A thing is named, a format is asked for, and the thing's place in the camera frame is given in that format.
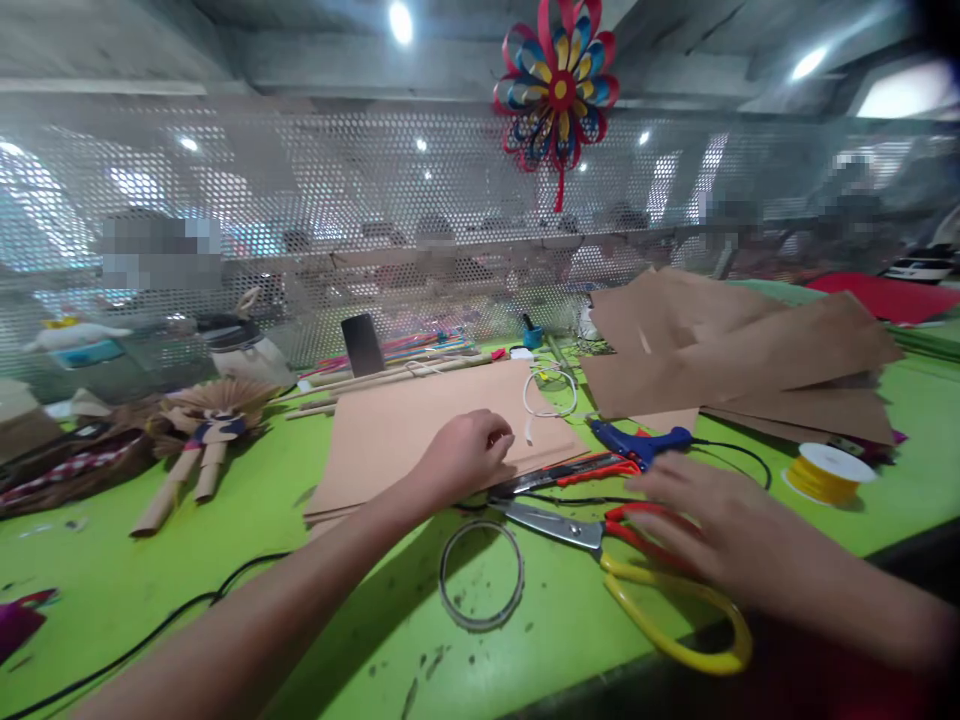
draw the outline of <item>ceiling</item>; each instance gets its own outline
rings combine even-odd
[[[0,91],[263,93],[487,102],[500,44],[536,0],[7,0]],[[622,103],[845,113],[880,62],[916,50],[905,0],[607,0]],[[791,83],[818,47],[826,60]]]

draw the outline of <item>person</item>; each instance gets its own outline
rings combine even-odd
[[[514,441],[489,410],[450,420],[414,469],[322,541],[292,553],[171,637],[79,708],[78,718],[255,718],[374,565],[436,512],[504,479]],[[696,519],[702,539],[631,520],[739,602],[892,666],[936,673],[957,615],[844,550],[749,478],[680,454],[629,482]]]

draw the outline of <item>smartphone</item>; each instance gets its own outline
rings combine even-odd
[[[387,369],[380,351],[380,341],[373,329],[373,318],[369,313],[347,318],[340,323],[340,330],[347,345],[347,357],[350,358],[350,369],[353,370],[354,377],[373,375]]]

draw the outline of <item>perforated metal mesh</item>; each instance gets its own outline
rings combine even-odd
[[[591,284],[646,264],[730,277],[875,270],[956,200],[954,128],[616,111],[566,176],[521,172],[487,107],[240,98],[12,97],[0,110],[0,375],[44,399],[81,381],[23,355],[43,319],[135,330],[146,383],[211,368],[180,318],[254,317],[296,367],[382,337],[463,326],[565,329]],[[131,208],[217,218],[217,291],[104,290],[103,221]]]

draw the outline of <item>blue glue gun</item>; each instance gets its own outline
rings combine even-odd
[[[693,444],[693,435],[682,427],[675,427],[666,435],[652,438],[628,435],[602,420],[591,420],[590,429],[607,450],[633,460],[641,472],[646,472],[653,464],[653,458],[659,453],[666,450],[686,450]]]

